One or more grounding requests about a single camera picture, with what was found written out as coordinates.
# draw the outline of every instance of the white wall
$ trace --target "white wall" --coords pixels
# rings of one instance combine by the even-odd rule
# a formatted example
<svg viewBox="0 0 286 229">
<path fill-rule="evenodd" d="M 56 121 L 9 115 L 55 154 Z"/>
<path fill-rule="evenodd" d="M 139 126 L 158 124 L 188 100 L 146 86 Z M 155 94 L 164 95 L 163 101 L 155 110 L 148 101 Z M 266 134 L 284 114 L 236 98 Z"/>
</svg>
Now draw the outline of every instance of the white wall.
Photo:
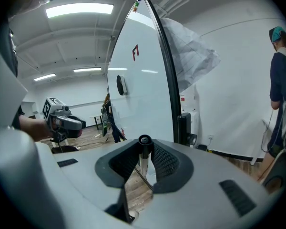
<svg viewBox="0 0 286 229">
<path fill-rule="evenodd" d="M 286 29 L 284 17 L 270 0 L 193 0 L 170 18 L 200 34 L 221 57 L 196 83 L 199 143 L 209 144 L 207 136 L 214 135 L 210 149 L 253 156 L 261 145 L 262 119 L 268 122 L 271 113 L 269 72 L 275 51 L 268 32 L 278 25 Z"/>
<path fill-rule="evenodd" d="M 32 102 L 22 102 L 21 109 L 24 112 L 24 115 L 27 117 L 35 115 L 33 112 L 33 104 Z"/>
<path fill-rule="evenodd" d="M 33 87 L 30 88 L 30 89 L 27 88 L 27 90 L 28 90 L 28 92 L 27 92 L 27 94 L 25 95 L 23 101 L 24 101 L 24 102 L 31 102 L 31 103 L 36 102 L 36 98 L 35 98 L 35 88 L 33 88 Z"/>
<path fill-rule="evenodd" d="M 73 115 L 83 118 L 87 126 L 95 125 L 94 118 L 100 115 L 103 101 L 107 95 L 107 80 L 104 76 L 73 78 L 64 81 L 39 85 L 29 91 L 36 100 L 39 118 L 46 97 L 55 97 L 68 105 Z"/>
</svg>

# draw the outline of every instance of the white cable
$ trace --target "white cable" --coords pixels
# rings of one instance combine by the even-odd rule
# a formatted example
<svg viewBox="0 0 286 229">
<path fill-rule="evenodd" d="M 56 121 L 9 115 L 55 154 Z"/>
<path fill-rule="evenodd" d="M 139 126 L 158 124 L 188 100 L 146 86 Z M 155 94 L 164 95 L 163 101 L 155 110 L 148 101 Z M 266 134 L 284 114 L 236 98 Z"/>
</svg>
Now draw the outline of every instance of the white cable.
<svg viewBox="0 0 286 229">
<path fill-rule="evenodd" d="M 283 121 L 283 116 L 284 116 L 285 109 L 286 109 L 286 105 L 285 105 L 285 108 L 284 108 L 283 113 L 282 113 L 282 117 L 281 117 L 281 120 L 280 120 L 280 124 L 279 124 L 279 126 L 278 126 L 278 132 L 277 132 L 277 134 L 276 134 L 276 138 L 275 138 L 275 140 L 274 140 L 272 146 L 271 146 L 267 151 L 263 150 L 263 148 L 262 148 L 262 146 L 263 146 L 263 140 L 264 140 L 264 135 L 263 135 L 263 140 L 262 140 L 262 144 L 261 144 L 261 149 L 262 149 L 262 151 L 263 151 L 264 153 L 269 153 L 270 150 L 274 147 L 274 145 L 275 145 L 275 143 L 276 143 L 278 134 L 279 134 L 279 132 L 280 132 L 280 127 L 281 127 L 281 124 L 282 124 L 282 121 Z"/>
<path fill-rule="evenodd" d="M 272 114 L 273 114 L 273 109 L 272 109 L 272 112 L 271 112 L 271 115 L 270 115 L 270 120 L 269 120 L 268 126 L 267 126 L 266 130 L 265 130 L 264 133 L 263 133 L 262 144 L 261 144 L 261 150 L 262 150 L 263 152 L 264 152 L 264 150 L 263 150 L 264 137 L 265 137 L 265 133 L 268 131 L 268 128 L 269 128 L 269 126 L 270 126 L 270 122 L 271 122 L 271 119 L 272 119 Z"/>
<path fill-rule="evenodd" d="M 210 139 L 210 142 L 209 142 L 208 146 L 206 146 L 206 147 L 209 147 L 209 145 L 211 144 L 211 141 L 212 141 L 212 139 Z"/>
</svg>

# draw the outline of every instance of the white partition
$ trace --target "white partition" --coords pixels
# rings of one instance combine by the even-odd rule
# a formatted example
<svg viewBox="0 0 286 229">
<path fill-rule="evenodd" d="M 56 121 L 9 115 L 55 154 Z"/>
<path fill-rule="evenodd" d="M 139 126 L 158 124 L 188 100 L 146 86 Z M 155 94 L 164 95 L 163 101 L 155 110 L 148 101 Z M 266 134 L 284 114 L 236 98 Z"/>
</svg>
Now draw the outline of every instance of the white partition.
<svg viewBox="0 0 286 229">
<path fill-rule="evenodd" d="M 150 135 L 177 141 L 181 113 L 174 63 L 162 25 L 149 0 L 130 10 L 114 47 L 108 86 L 116 126 L 126 139 Z M 126 95 L 120 95 L 117 76 Z"/>
</svg>

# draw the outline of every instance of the black rubber pad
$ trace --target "black rubber pad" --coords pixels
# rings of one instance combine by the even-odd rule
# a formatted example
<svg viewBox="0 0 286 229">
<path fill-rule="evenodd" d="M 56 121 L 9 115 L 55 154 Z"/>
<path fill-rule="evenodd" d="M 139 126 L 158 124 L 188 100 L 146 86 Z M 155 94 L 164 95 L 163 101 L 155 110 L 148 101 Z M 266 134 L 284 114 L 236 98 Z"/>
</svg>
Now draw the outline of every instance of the black rubber pad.
<svg viewBox="0 0 286 229">
<path fill-rule="evenodd" d="M 239 216 L 245 215 L 256 207 L 256 204 L 234 181 L 222 181 L 219 185 L 228 196 Z"/>
<path fill-rule="evenodd" d="M 59 162 L 57 162 L 57 164 L 58 164 L 59 167 L 64 167 L 64 166 L 69 166 L 69 165 L 75 164 L 77 162 L 78 161 L 76 159 L 72 158 L 72 159 L 59 161 Z"/>
</svg>

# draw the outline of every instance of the dark shirt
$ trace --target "dark shirt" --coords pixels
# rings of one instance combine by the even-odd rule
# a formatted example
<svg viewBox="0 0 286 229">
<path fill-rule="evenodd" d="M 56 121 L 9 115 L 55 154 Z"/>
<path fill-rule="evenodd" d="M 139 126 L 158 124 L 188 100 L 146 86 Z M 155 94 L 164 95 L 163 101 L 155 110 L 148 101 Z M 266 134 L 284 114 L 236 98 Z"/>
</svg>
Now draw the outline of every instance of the dark shirt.
<svg viewBox="0 0 286 229">
<path fill-rule="evenodd" d="M 17 77 L 18 75 L 18 61 L 16 54 L 13 51 L 12 42 L 10 39 L 10 28 L 8 20 L 3 21 L 0 27 L 0 53 L 5 60 L 5 63 Z M 18 113 L 16 113 L 12 126 L 20 130 L 19 115 L 23 115 L 21 107 L 19 106 Z"/>
<path fill-rule="evenodd" d="M 106 109 L 106 112 L 107 112 L 108 119 L 109 119 L 110 123 L 112 125 L 114 125 L 115 123 L 114 123 L 113 115 L 112 115 L 112 113 L 111 114 L 109 113 L 109 106 L 111 106 L 110 100 L 107 101 L 107 103 L 104 105 L 104 108 Z"/>
<path fill-rule="evenodd" d="M 270 99 L 273 102 L 280 102 L 280 107 L 277 114 L 276 125 L 274 127 L 272 138 L 276 138 L 276 144 L 281 146 L 283 144 L 282 123 L 280 125 L 283 115 L 283 102 L 286 101 L 286 56 L 280 52 L 274 54 L 271 61 L 270 68 Z"/>
</svg>

